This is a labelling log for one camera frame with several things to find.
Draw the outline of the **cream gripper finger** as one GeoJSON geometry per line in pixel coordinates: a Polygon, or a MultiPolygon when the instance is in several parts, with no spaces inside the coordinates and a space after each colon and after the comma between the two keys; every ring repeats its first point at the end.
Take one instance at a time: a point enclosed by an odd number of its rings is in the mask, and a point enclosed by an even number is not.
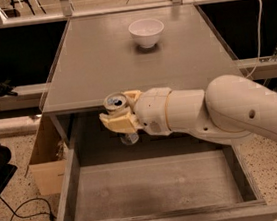
{"type": "Polygon", "coordinates": [[[142,95],[142,92],[140,90],[129,90],[124,91],[123,95],[126,96],[128,105],[133,108],[136,105],[138,98],[142,95]]]}
{"type": "Polygon", "coordinates": [[[139,130],[138,119],[130,112],[126,112],[121,116],[111,116],[108,114],[101,113],[99,115],[100,121],[102,121],[104,127],[112,132],[117,133],[136,133],[139,130]]]}

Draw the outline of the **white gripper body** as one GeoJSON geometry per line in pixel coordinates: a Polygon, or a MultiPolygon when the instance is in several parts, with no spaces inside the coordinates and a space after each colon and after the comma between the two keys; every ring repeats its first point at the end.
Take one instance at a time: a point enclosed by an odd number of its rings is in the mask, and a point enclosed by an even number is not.
{"type": "Polygon", "coordinates": [[[166,105],[171,88],[153,88],[145,91],[135,102],[133,111],[143,130],[149,135],[170,135],[166,105]]]}

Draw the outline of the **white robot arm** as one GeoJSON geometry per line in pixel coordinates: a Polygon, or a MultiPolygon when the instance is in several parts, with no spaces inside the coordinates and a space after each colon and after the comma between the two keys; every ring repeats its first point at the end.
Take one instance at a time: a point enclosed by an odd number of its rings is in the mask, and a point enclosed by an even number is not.
{"type": "Polygon", "coordinates": [[[258,134],[277,143],[277,93],[237,75],[219,76],[203,90],[113,93],[103,105],[99,119],[114,133],[186,133],[230,146],[258,134]]]}

